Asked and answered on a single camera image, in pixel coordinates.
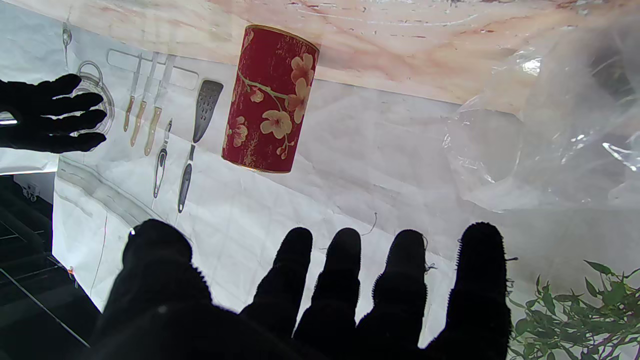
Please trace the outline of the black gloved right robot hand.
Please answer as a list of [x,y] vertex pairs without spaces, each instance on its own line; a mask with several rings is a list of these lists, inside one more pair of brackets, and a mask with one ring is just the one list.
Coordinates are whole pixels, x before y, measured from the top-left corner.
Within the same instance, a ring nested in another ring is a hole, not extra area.
[[73,95],[82,78],[74,73],[38,84],[0,82],[1,112],[9,113],[16,124],[3,125],[0,146],[62,154],[89,152],[106,141],[93,129],[106,118],[98,109],[104,98],[96,92]]

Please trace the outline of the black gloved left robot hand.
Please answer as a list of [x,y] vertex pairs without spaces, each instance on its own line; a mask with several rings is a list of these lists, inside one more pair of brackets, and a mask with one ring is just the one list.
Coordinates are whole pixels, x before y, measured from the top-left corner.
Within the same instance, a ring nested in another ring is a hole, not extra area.
[[444,329],[418,346],[428,290],[426,239],[405,229],[391,243],[372,289],[373,306],[355,319],[361,235],[333,237],[311,303],[299,315],[313,249],[304,227],[284,237],[252,302],[239,313],[216,306],[192,262],[186,237],[158,219],[128,235],[85,360],[505,360],[512,332],[506,303],[505,244],[487,222],[460,239]]

